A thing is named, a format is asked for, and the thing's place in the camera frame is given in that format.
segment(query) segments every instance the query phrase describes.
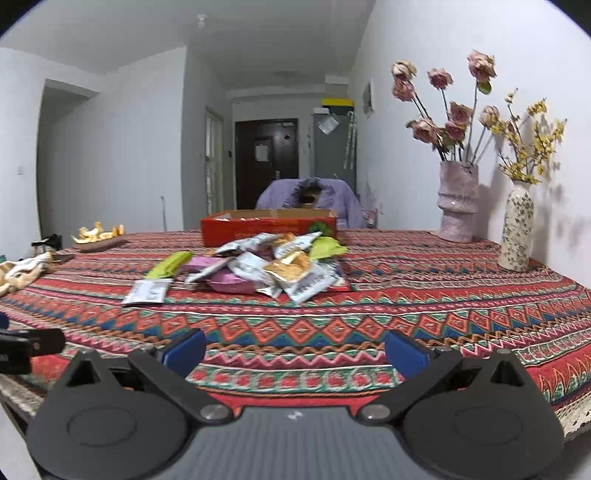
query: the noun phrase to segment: dark brown door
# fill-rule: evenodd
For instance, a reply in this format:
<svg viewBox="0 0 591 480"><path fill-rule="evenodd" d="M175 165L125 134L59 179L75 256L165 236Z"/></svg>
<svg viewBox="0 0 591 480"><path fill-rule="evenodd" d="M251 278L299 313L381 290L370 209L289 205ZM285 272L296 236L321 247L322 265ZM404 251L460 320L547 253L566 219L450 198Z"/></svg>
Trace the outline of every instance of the dark brown door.
<svg viewBox="0 0 591 480"><path fill-rule="evenodd" d="M297 120L236 122L236 205L253 209L276 179L298 178Z"/></svg>

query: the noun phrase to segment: cloth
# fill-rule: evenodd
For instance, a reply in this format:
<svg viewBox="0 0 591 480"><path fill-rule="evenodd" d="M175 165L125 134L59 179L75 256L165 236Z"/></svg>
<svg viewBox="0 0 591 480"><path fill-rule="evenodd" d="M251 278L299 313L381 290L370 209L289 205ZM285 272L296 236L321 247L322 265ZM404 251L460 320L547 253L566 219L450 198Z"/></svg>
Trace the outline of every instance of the cloth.
<svg viewBox="0 0 591 480"><path fill-rule="evenodd" d="M275 180L261 193L256 208L297 208L300 193L312 185L318 185L322 189L315 208L334 210L338 217L337 228L365 228L366 222L359 200L351 187L338 179Z"/></svg>
<svg viewBox="0 0 591 480"><path fill-rule="evenodd" d="M188 380L230 405L356 410L401 382L382 343L398 329L429 347L486 358L509 348L550 402L567 434L591 410L591 291L532 261L513 273L489 241L455 244L429 232L347 230L339 241L349 292L302 305L282 294L222 294L176 278L166 302L123 307L135 280L170 254L204 255L199 232L130 235L127 244L78 254L0 299L12 328L62 327L60 355L33 358L33 374L0 376L0 394L25 414L83 348L105 357L164 345L190 328L207 355Z"/></svg>
<svg viewBox="0 0 591 480"><path fill-rule="evenodd" d="M33 283L51 264L51 253L0 264L0 297Z"/></svg>

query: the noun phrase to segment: purple blanket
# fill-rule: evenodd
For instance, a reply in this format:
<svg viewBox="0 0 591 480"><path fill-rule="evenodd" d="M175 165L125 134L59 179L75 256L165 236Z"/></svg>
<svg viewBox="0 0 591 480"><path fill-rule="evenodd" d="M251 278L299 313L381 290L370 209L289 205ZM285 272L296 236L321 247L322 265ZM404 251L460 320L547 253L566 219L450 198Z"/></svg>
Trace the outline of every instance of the purple blanket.
<svg viewBox="0 0 591 480"><path fill-rule="evenodd" d="M338 179L281 179L273 181L259 197L257 209L296 208L300 193L306 187L318 185L322 193L316 209L334 210L338 228L365 228L359 200L343 180Z"/></svg>

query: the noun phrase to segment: floral patterned vase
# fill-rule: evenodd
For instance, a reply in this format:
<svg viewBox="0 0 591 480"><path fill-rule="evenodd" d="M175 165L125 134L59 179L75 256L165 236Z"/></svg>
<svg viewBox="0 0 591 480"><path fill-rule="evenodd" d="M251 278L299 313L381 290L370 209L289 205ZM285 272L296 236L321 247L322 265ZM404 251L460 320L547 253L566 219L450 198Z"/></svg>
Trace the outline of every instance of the floral patterned vase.
<svg viewBox="0 0 591 480"><path fill-rule="evenodd" d="M515 272L524 272L530 263L534 233L534 202L530 186L531 183L513 180L513 189L507 198L498 263Z"/></svg>

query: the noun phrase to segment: floor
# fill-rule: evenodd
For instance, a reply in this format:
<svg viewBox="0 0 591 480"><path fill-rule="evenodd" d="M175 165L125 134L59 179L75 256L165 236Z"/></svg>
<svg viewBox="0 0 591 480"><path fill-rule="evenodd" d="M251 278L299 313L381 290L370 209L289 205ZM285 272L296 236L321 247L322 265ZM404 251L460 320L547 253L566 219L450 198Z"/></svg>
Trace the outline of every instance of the floor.
<svg viewBox="0 0 591 480"><path fill-rule="evenodd" d="M568 442L559 462L541 480L591 479L591 432Z"/></svg>

